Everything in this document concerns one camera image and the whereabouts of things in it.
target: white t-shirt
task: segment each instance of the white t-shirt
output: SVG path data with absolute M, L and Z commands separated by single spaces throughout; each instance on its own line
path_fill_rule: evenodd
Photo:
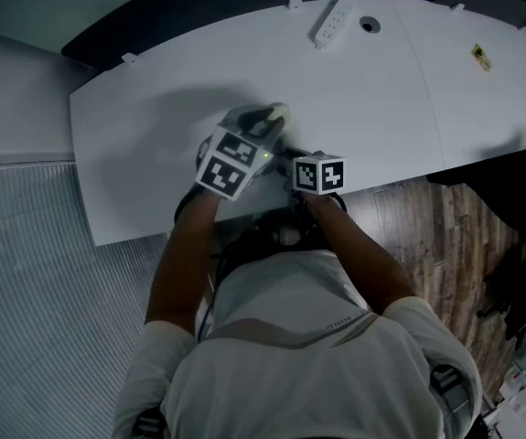
M 236 324 L 254 341 L 233 337 Z M 332 252 L 280 253 L 224 280 L 202 343 L 167 322 L 145 326 L 113 437 L 131 438 L 160 404 L 175 438 L 443 438 L 430 363 L 460 371 L 477 416 L 474 360 L 423 299 L 376 316 Z

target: black and white marker cube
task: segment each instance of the black and white marker cube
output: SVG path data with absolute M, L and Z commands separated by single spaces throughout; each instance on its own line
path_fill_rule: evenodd
M 271 159 L 273 155 L 268 151 L 218 126 L 199 165 L 196 182 L 236 200 Z
M 310 155 L 293 160 L 293 190 L 324 195 L 344 189 L 346 159 L 332 155 Z

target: table top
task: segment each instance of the table top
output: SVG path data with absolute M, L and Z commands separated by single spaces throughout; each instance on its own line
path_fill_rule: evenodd
M 513 125 L 526 135 L 526 33 L 428 2 L 353 1 L 323 50 L 311 37 L 333 2 L 275 7 L 171 39 L 75 91 L 73 143 L 96 245 L 171 230 L 198 145 L 238 105 L 288 104 L 287 141 L 346 157 L 347 191 L 526 147 L 526 136 L 504 145 Z M 361 16 L 381 32 L 364 31 Z M 470 54 L 476 43 L 490 72 Z M 217 219 L 284 206 L 284 182 L 260 177 Z

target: gray carpet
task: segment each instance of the gray carpet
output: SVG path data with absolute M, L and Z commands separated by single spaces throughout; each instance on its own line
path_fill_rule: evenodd
M 75 165 L 0 167 L 0 438 L 109 437 L 166 243 L 95 248 Z

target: power strip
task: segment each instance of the power strip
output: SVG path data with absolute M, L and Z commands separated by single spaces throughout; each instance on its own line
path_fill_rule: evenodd
M 336 38 L 338 32 L 346 25 L 346 21 L 348 21 L 353 10 L 352 0 L 338 0 L 336 2 L 314 37 L 317 48 L 326 48 Z

